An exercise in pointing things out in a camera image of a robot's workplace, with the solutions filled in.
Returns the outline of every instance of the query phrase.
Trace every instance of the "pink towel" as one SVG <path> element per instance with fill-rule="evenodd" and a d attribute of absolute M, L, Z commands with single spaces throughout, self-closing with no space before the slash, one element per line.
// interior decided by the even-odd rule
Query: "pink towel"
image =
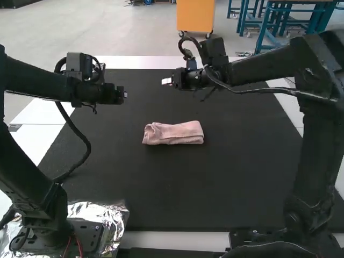
<path fill-rule="evenodd" d="M 177 125 L 160 123 L 148 124 L 145 127 L 143 144 L 202 144 L 203 130 L 199 121 L 190 121 Z"/>

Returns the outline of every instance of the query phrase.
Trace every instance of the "red wire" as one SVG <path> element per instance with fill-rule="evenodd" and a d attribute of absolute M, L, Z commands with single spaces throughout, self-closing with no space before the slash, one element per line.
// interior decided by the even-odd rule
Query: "red wire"
<path fill-rule="evenodd" d="M 68 239 L 68 244 L 67 244 L 67 246 L 66 246 L 66 249 L 65 249 L 64 252 L 63 252 L 62 258 L 65 258 L 65 255 L 66 255 L 67 249 L 68 249 L 68 247 L 69 247 L 69 245 L 70 245 L 70 242 L 71 242 L 71 236 L 70 236 L 69 239 Z"/>
<path fill-rule="evenodd" d="M 80 258 L 82 258 L 82 247 L 81 247 L 81 243 L 79 241 L 79 239 L 75 236 L 75 240 L 77 242 L 77 245 L 79 247 L 79 254 L 80 254 Z"/>

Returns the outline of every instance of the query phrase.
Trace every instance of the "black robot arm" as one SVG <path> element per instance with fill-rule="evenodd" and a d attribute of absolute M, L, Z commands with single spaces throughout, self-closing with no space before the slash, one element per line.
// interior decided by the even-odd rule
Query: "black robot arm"
<path fill-rule="evenodd" d="M 197 69 L 182 42 L 192 41 L 204 68 Z M 291 39 L 282 48 L 229 63 L 222 38 L 183 38 L 187 61 L 162 84 L 180 90 L 212 87 L 234 94 L 288 94 L 304 113 L 304 136 L 293 191 L 284 203 L 282 239 L 309 246 L 332 215 L 335 181 L 344 155 L 344 30 Z M 237 86 L 294 76 L 296 88 L 239 90 Z"/>
<path fill-rule="evenodd" d="M 63 74 L 51 73 L 7 56 L 0 45 L 1 118 L 4 117 L 4 92 L 71 102 L 74 107 L 83 103 L 123 103 L 126 97 L 123 87 L 102 80 L 104 65 L 98 62 L 97 67 L 94 66 L 92 57 L 82 53 L 68 53 L 64 63 L 66 61 Z M 98 70 L 96 80 L 92 67 Z M 0 189 L 11 198 L 24 226 L 11 242 L 10 249 L 42 253 L 49 248 L 63 247 L 80 226 L 66 219 L 67 194 L 61 184 L 45 176 L 28 158 L 3 119 L 0 121 L 0 150 Z"/>

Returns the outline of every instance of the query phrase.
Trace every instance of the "orange cabinet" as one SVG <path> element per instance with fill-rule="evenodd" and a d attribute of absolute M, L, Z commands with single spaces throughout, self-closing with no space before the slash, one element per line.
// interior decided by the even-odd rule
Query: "orange cabinet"
<path fill-rule="evenodd" d="M 177 0 L 177 30 L 211 33 L 216 0 Z"/>

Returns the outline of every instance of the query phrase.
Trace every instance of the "black rubber mat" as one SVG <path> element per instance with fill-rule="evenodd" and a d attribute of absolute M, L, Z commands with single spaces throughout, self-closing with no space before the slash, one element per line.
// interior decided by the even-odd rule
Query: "black rubber mat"
<path fill-rule="evenodd" d="M 92 143 L 92 154 L 65 185 L 69 199 L 126 200 L 127 230 L 228 231 L 283 227 L 283 200 L 295 178 L 301 137 L 273 95 L 180 92 L 161 87 L 168 70 L 108 70 L 123 85 L 121 106 L 83 107 L 71 118 Z M 265 83 L 243 89 L 266 87 Z M 146 146 L 144 127 L 199 120 L 203 145 Z M 64 126 L 40 164 L 53 177 L 85 148 Z M 331 230 L 344 232 L 337 196 Z"/>

